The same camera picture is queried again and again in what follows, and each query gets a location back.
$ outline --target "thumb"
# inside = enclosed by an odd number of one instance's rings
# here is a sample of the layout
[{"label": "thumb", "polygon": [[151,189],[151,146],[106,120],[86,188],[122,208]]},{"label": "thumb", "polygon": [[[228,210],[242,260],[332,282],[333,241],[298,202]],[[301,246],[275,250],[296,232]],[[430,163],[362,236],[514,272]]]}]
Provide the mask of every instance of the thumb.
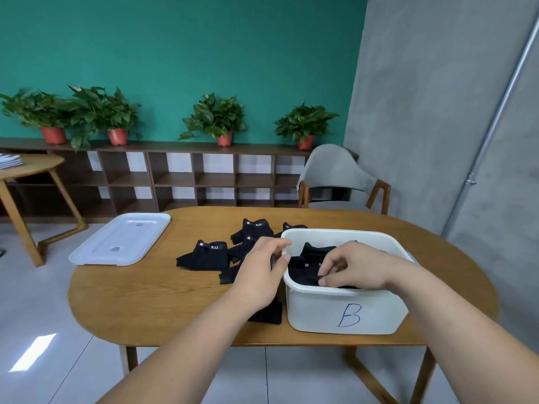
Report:
[{"label": "thumb", "polygon": [[290,257],[290,254],[285,254],[277,260],[275,265],[273,265],[271,276],[277,284],[279,284],[282,276],[285,274],[286,268],[288,268]]},{"label": "thumb", "polygon": [[336,272],[323,276],[318,280],[318,285],[327,286],[329,288],[338,288],[340,286],[354,285],[350,272],[345,269],[344,271]]}]

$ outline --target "blue handwritten letter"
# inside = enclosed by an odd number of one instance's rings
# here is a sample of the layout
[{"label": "blue handwritten letter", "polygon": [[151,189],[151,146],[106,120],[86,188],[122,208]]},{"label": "blue handwritten letter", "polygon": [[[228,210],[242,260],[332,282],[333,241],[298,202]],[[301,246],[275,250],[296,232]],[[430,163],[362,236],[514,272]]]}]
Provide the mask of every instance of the blue handwritten letter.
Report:
[{"label": "blue handwritten letter", "polygon": [[349,326],[354,326],[355,324],[359,323],[361,318],[358,315],[356,315],[356,313],[359,312],[360,310],[361,310],[361,305],[358,305],[357,303],[349,303],[346,309],[344,310],[341,321],[339,322],[337,327],[349,327]]}]

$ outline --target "hand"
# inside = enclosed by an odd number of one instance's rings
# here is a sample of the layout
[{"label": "hand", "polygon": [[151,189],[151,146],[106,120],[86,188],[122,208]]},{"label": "hand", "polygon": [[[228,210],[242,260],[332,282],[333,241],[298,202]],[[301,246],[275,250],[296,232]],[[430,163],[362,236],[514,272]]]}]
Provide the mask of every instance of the hand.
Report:
[{"label": "hand", "polygon": [[320,286],[338,288],[387,289],[396,274],[416,264],[357,241],[349,241],[329,251],[320,266]]},{"label": "hand", "polygon": [[285,238],[260,237],[247,254],[230,292],[235,293],[252,313],[266,307],[275,297],[277,287],[285,274],[290,255],[280,257],[271,269],[271,256],[292,244]]}]

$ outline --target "gray concrete wall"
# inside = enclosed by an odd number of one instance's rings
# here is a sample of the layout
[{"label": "gray concrete wall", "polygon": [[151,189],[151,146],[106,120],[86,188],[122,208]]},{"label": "gray concrete wall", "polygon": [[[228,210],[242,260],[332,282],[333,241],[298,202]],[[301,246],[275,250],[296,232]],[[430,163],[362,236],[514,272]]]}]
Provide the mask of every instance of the gray concrete wall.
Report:
[{"label": "gray concrete wall", "polygon": [[440,233],[539,0],[369,0],[344,145]]},{"label": "gray concrete wall", "polygon": [[486,272],[500,323],[539,353],[539,39],[448,239]]}]

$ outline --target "wall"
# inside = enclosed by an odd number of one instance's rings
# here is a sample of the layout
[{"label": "wall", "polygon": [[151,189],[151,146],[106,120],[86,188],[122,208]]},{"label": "wall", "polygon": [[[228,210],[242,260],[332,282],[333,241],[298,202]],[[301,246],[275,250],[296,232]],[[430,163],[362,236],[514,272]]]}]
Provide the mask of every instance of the wall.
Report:
[{"label": "wall", "polygon": [[500,323],[539,353],[539,40],[448,239],[483,268]]},{"label": "wall", "polygon": [[369,0],[344,145],[440,233],[539,0]]},{"label": "wall", "polygon": [[[273,122],[303,101],[343,141],[367,0],[0,0],[0,93],[120,87],[146,140],[172,141],[202,94],[238,95],[237,142],[291,143]],[[0,117],[0,136],[38,137]]]}]

